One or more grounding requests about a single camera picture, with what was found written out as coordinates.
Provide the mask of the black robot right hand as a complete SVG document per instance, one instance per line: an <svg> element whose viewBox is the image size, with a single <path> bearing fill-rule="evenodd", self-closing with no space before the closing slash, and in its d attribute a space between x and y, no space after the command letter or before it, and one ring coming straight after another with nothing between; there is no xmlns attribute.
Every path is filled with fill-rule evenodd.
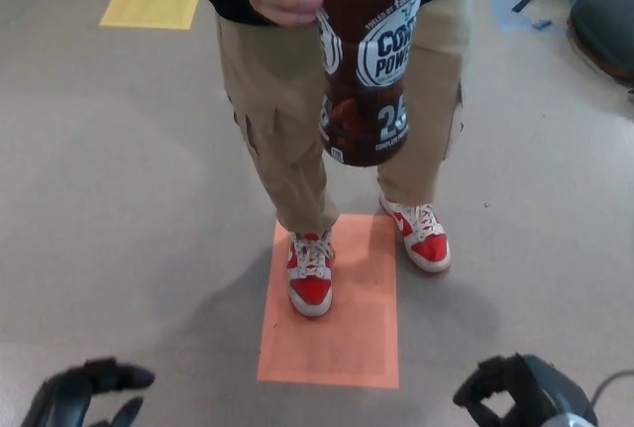
<svg viewBox="0 0 634 427"><path fill-rule="evenodd" d="M514 401L498 416L484 402L498 393ZM596 426L583 389L535 355L496 356L480 362L453 397L481 427Z"/></svg>

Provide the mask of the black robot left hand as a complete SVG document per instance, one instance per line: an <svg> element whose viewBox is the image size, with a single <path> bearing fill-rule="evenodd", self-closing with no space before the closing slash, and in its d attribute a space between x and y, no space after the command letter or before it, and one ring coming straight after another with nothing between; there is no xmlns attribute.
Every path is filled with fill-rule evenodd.
<svg viewBox="0 0 634 427"><path fill-rule="evenodd" d="M47 378L34 395L22 427L80 427L94 396L150 387L156 375L141 366L101 358Z"/></svg>

